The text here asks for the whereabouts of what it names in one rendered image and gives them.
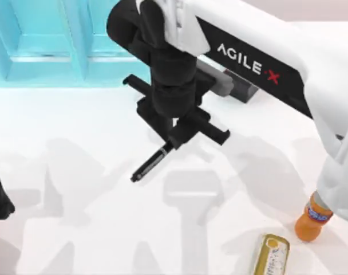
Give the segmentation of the black marker pen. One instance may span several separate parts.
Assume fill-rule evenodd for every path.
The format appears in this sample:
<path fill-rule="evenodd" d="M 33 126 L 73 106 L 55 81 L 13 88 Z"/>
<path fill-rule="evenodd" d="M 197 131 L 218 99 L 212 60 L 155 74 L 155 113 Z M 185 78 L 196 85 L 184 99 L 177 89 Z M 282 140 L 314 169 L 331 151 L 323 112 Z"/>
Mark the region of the black marker pen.
<path fill-rule="evenodd" d="M 132 174 L 130 180 L 132 182 L 138 182 L 142 180 L 142 178 L 146 176 L 146 174 L 150 172 L 155 166 L 157 166 L 172 150 L 173 145 L 170 142 L 166 142 Z"/>

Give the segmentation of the pale grey rounded box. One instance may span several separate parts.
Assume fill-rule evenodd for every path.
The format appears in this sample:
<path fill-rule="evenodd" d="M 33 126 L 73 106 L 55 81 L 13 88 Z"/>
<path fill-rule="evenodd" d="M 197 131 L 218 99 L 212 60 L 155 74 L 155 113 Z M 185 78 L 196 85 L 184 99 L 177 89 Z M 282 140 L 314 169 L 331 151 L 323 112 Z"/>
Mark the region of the pale grey rounded box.
<path fill-rule="evenodd" d="M 211 91 L 221 97 L 231 96 L 243 103 L 247 103 L 259 90 L 254 84 L 210 60 L 208 57 L 198 57 L 197 68 L 215 78 L 215 85 L 211 88 Z"/>

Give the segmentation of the light blue rack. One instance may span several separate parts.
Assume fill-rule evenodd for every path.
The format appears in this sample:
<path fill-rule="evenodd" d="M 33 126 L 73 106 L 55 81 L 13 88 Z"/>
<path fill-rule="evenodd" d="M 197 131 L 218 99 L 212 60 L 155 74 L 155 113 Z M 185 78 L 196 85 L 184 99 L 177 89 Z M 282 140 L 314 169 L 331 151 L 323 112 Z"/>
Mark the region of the light blue rack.
<path fill-rule="evenodd" d="M 0 0 L 0 88 L 117 87 L 146 65 L 112 42 L 119 0 Z"/>

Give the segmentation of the yellow and green box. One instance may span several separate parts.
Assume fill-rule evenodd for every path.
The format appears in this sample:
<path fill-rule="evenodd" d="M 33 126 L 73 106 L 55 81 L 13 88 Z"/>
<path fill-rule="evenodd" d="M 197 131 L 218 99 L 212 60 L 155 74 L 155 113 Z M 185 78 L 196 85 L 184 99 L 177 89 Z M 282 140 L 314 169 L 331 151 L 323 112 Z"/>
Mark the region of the yellow and green box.
<path fill-rule="evenodd" d="M 285 275 L 290 243 L 285 238 L 267 233 L 255 246 L 250 275 Z"/>

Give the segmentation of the orange bottle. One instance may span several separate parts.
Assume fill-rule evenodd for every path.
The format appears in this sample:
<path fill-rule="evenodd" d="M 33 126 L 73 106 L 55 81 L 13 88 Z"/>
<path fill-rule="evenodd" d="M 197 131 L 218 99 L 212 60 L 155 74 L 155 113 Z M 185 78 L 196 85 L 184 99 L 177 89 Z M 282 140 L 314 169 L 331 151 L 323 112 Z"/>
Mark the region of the orange bottle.
<path fill-rule="evenodd" d="M 296 236 L 304 242 L 316 240 L 322 227 L 328 223 L 333 215 L 334 213 L 324 203 L 319 193 L 314 191 L 304 207 L 303 214 L 295 223 Z"/>

